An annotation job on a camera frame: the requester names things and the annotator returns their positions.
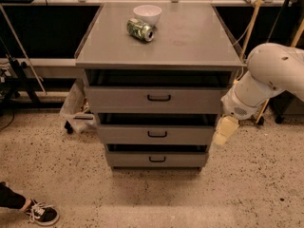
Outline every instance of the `white bowl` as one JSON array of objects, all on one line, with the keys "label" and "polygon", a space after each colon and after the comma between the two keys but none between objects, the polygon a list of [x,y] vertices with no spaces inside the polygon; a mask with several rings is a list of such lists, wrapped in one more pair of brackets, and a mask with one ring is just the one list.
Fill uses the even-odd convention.
[{"label": "white bowl", "polygon": [[135,18],[143,20],[150,26],[155,26],[161,17],[162,9],[154,5],[141,5],[134,8],[133,12]]}]

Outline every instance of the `green can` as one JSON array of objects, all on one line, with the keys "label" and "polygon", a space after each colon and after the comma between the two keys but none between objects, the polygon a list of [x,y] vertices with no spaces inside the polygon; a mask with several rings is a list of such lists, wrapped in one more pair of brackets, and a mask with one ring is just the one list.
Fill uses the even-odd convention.
[{"label": "green can", "polygon": [[150,42],[153,40],[153,28],[140,19],[129,19],[126,24],[128,33],[142,41]]}]

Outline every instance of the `bottom drawer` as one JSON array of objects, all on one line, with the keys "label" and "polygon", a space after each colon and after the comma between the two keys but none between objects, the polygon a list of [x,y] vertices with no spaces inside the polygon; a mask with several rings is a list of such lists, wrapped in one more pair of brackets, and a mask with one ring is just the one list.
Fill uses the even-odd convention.
[{"label": "bottom drawer", "polygon": [[105,152],[111,167],[203,167],[208,153],[176,152]]}]

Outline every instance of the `speckled floor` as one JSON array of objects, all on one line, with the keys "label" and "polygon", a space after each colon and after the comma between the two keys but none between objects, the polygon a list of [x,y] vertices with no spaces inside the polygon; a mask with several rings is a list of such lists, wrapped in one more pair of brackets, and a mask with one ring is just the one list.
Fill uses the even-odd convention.
[{"label": "speckled floor", "polygon": [[[0,118],[0,128],[11,112]],[[302,119],[242,122],[194,169],[112,171],[95,132],[68,135],[57,110],[19,111],[0,132],[0,177],[57,206],[54,227],[304,227]],[[35,227],[1,209],[0,227]]]}]

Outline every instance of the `gray countertop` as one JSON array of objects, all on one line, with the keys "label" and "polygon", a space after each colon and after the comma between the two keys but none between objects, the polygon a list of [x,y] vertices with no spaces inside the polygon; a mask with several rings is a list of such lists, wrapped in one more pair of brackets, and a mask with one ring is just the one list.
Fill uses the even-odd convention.
[{"label": "gray countertop", "polygon": [[[152,42],[127,33],[133,9],[162,8]],[[202,3],[105,3],[76,60],[86,68],[231,68],[242,62],[214,9]]]}]

